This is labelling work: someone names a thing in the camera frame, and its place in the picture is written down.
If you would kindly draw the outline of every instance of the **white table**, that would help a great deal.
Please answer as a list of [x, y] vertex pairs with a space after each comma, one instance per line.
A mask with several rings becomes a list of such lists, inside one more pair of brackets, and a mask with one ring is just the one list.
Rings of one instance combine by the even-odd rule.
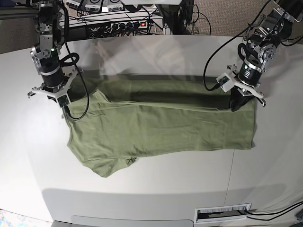
[[[183, 79], [180, 75], [186, 75], [185, 79], [196, 79], [203, 74], [208, 57], [228, 39], [134, 36], [78, 41], [69, 46], [80, 54], [79, 66], [90, 71], [87, 75], [109, 78], [119, 74], [128, 79], [134, 75], [145, 79], [151, 74], [157, 79], [166, 79], [166, 75]], [[221, 50], [211, 61], [207, 75], [222, 74], [227, 64], [240, 66], [240, 42], [241, 38]], [[28, 100], [27, 92], [42, 82], [29, 50], [0, 55], [2, 75], [6, 75], [1, 83], [5, 95], [0, 97], [4, 126], [0, 132], [1, 175], [9, 179], [24, 174], [35, 179], [52, 218], [78, 224], [84, 218], [76, 216], [176, 220], [193, 219], [195, 208], [200, 207], [252, 203], [253, 209], [273, 210], [290, 205], [302, 196], [303, 185], [302, 57], [302, 46], [281, 47], [268, 73], [262, 76], [260, 90], [266, 95], [267, 107], [257, 108], [254, 149], [140, 158], [109, 178], [101, 178], [83, 167], [67, 148], [69, 129], [57, 105], [43, 96]], [[16, 170], [24, 163], [25, 169]], [[10, 175], [7, 166], [16, 174]], [[28, 187], [38, 190], [34, 182]], [[0, 188], [7, 195], [3, 198], [0, 193], [0, 208], [3, 199], [8, 203], [14, 197], [8, 188]], [[40, 217], [46, 217], [41, 197], [31, 196], [40, 203]], [[292, 222], [293, 214], [280, 220]], [[260, 222], [222, 223], [248, 224]]]

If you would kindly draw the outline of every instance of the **white vent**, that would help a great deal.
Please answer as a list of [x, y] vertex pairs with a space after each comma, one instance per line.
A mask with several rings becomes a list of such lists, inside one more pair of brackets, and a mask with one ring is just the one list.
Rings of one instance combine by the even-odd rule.
[[195, 209], [194, 221], [195, 224], [203, 224], [243, 220], [247, 217], [247, 214], [243, 211], [250, 210], [250, 207], [251, 203], [225, 207], [198, 208]]

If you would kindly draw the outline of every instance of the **cable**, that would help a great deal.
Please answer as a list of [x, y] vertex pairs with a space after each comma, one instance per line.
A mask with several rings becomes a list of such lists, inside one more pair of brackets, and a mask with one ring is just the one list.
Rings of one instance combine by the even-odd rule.
[[16, 2], [16, 4], [18, 6], [24, 6], [24, 7], [28, 7], [28, 8], [31, 8], [31, 9], [39, 10], [39, 8], [34, 8], [34, 7], [30, 6], [30, 5], [22, 4], [21, 2]]
[[265, 9], [265, 7], [271, 2], [271, 0], [267, 0], [267, 2], [264, 4], [264, 6], [262, 7], [262, 9], [260, 10], [260, 12], [258, 13], [258, 15], [255, 17], [255, 19], [252, 21], [252, 23], [245, 28], [243, 31], [241, 31], [239, 34], [237, 34], [235, 37], [231, 38], [229, 41], [227, 41], [226, 43], [224, 43], [222, 46], [220, 46], [213, 54], [212, 56], [210, 56], [210, 58], [208, 59], [205, 68], [204, 68], [204, 72], [203, 72], [203, 84], [204, 87], [207, 91], [214, 91], [216, 89], [218, 89], [220, 87], [220, 84], [216, 84], [214, 87], [212, 87], [211, 89], [209, 89], [206, 85], [206, 81], [205, 81], [205, 75], [206, 75], [206, 71], [207, 71], [207, 66], [209, 64], [209, 62], [211, 61], [211, 59], [223, 48], [225, 47], [227, 44], [229, 44], [230, 42], [232, 42], [233, 40], [235, 40], [237, 37], [239, 37], [242, 33], [246, 32], [251, 25], [253, 25], [256, 20], [258, 19], [258, 17], [261, 15], [262, 11]]
[[186, 31], [186, 29], [187, 29], [187, 24], [185, 25], [184, 30], [181, 32], [181, 35], [183, 35], [183, 34], [184, 34], [184, 32]]
[[286, 42], [286, 41], [289, 41], [289, 40], [295, 40], [295, 39], [298, 39], [298, 38], [301, 38], [302, 36], [298, 36], [296, 38], [293, 38], [293, 39], [285, 39], [285, 40], [282, 40], [283, 42]]
[[284, 212], [284, 211], [286, 211], [286, 210], [288, 210], [288, 209], [290, 209], [290, 208], [292, 208], [292, 207], [294, 207], [294, 206], [297, 206], [297, 205], [300, 205], [300, 206], [303, 205], [303, 201], [298, 202], [298, 203], [296, 203], [296, 204], [294, 204], [294, 205], [292, 205], [292, 206], [289, 206], [289, 207], [285, 208], [284, 210], [281, 210], [281, 211], [275, 212], [275, 213], [254, 214], [254, 213], [250, 213], [250, 212], [247, 211], [247, 210], [245, 210], [245, 213], [248, 213], [248, 214], [250, 214], [250, 215], [255, 215], [255, 216], [275, 215], [275, 214], [280, 214], [280, 213], [282, 213], [282, 212]]
[[69, 116], [70, 118], [72, 118], [72, 119], [75, 120], [75, 121], [79, 121], [79, 120], [81, 120], [81, 119], [85, 116], [85, 114], [87, 113], [87, 111], [88, 111], [88, 109], [89, 109], [89, 93], [88, 93], [88, 90], [87, 90], [85, 81], [84, 81], [84, 79], [83, 79], [83, 76], [82, 76], [82, 74], [81, 74], [81, 72], [80, 72], [80, 70], [79, 70], [79, 68], [78, 68], [78, 66], [77, 66], [77, 64], [76, 64], [76, 62], [75, 62], [75, 60], [74, 60], [74, 58], [73, 58], [73, 55], [71, 54], [71, 51], [70, 51], [70, 49], [69, 49], [69, 47], [68, 47], [68, 44], [67, 44], [67, 41], [66, 41], [66, 38], [67, 38], [67, 36], [68, 36], [68, 34], [69, 34], [69, 26], [70, 26], [70, 24], [69, 24], [69, 15], [68, 15], [68, 10], [67, 10], [67, 8], [65, 7], [64, 3], [62, 3], [62, 8], [63, 8], [63, 11], [64, 11], [64, 36], [65, 36], [65, 47], [66, 47], [66, 50], [67, 50], [67, 52], [68, 52], [68, 55], [69, 55], [69, 57], [70, 57], [70, 59], [71, 59], [73, 65], [75, 66], [75, 68], [76, 68], [76, 70], [77, 70], [77, 72], [78, 72], [78, 74], [79, 74], [79, 76], [80, 76], [80, 78], [81, 78], [81, 81], [82, 81], [83, 86], [84, 86], [85, 94], [86, 94], [86, 97], [87, 97], [86, 108], [85, 108], [85, 110], [84, 110], [82, 116], [80, 116], [80, 117], [73, 117], [73, 116], [71, 116], [71, 112], [70, 112], [70, 109], [68, 108], [68, 106], [65, 106], [65, 107], [64, 107], [64, 110], [65, 110], [65, 112], [68, 114], [68, 116]]
[[193, 22], [190, 22], [190, 24], [195, 24], [198, 20], [199, 20], [199, 17], [200, 17], [200, 10], [199, 10], [199, 7], [198, 7], [198, 5], [197, 4], [195, 4], [194, 6], [196, 6], [197, 7], [197, 11], [198, 11], [198, 17], [197, 17], [197, 19], [195, 20], [195, 21], [193, 21]]
[[282, 44], [283, 46], [293, 46], [293, 45], [296, 45], [298, 42], [300, 42], [302, 39], [303, 39], [303, 36], [301, 36], [300, 39], [298, 39], [297, 41], [295, 41], [295, 42], [292, 43], [292, 44], [284, 44], [283, 42], [281, 42], [281, 44]]
[[212, 26], [207, 18], [207, 16], [205, 16], [203, 13], [200, 13], [200, 12], [193, 12], [193, 13], [198, 13], [198, 14], [201, 14], [202, 16], [205, 17], [205, 19], [207, 20], [208, 24], [209, 24], [209, 35], [212, 35]]
[[73, 58], [75, 58], [75, 59], [74, 59], [74, 63], [77, 64], [77, 62], [78, 62], [79, 59], [80, 59], [80, 56], [79, 56], [77, 53], [71, 53], [71, 55], [66, 55], [64, 58], [62, 58], [62, 59], [60, 60], [60, 65], [61, 65], [62, 67], [72, 66], [72, 65], [73, 65], [73, 62], [66, 62], [66, 60], [70, 59], [71, 56], [72, 56]]
[[104, 2], [104, 0], [102, 0], [102, 1], [101, 1], [100, 13], [102, 13], [102, 9], [103, 9], [103, 2]]
[[148, 14], [148, 21], [147, 21], [147, 27], [149, 27], [149, 31], [148, 32], [151, 32], [151, 14], [149, 13], [149, 11], [145, 8], [145, 7], [143, 7], [143, 9], [145, 10], [145, 12], [147, 12], [147, 14]]
[[299, 205], [293, 207], [292, 209], [290, 209], [290, 210], [288, 210], [288, 211], [286, 211], [286, 212], [284, 212], [284, 213], [282, 213], [282, 214], [280, 214], [280, 215], [278, 215], [278, 216], [275, 216], [275, 217], [273, 217], [273, 218], [270, 218], [270, 219], [252, 218], [252, 217], [249, 217], [249, 216], [247, 216], [247, 218], [252, 219], [252, 220], [257, 220], [257, 221], [272, 221], [272, 220], [274, 220], [274, 219], [276, 219], [276, 218], [279, 218], [279, 217], [281, 217], [281, 216], [287, 214], [288, 212], [290, 212], [290, 211], [292, 211], [292, 210], [294, 210], [294, 209], [296, 209], [296, 208], [298, 208], [298, 207], [300, 207], [300, 206], [302, 206], [302, 205], [303, 205], [303, 203], [301, 203], [301, 204], [299, 204]]
[[155, 9], [150, 15], [146, 16], [145, 18], [143, 18], [143, 19], [141, 19], [141, 20], [138, 20], [138, 22], [139, 22], [139, 21], [146, 20], [148, 17], [150, 17], [150, 16], [152, 16], [152, 15], [154, 15], [155, 13], [158, 13], [158, 12], [159, 12], [158, 9]]
[[154, 27], [155, 28], [155, 33], [157, 33], [157, 27], [153, 24], [150, 24], [150, 27]]

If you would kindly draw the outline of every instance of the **green t-shirt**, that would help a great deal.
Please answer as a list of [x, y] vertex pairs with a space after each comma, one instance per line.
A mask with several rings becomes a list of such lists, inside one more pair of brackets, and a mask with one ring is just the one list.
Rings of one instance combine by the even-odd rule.
[[[86, 79], [89, 110], [70, 119], [68, 147], [102, 177], [128, 167], [138, 157], [179, 151], [251, 149], [255, 103], [229, 109], [230, 94], [205, 90], [201, 82]], [[83, 114], [87, 100], [75, 80], [71, 115]]]

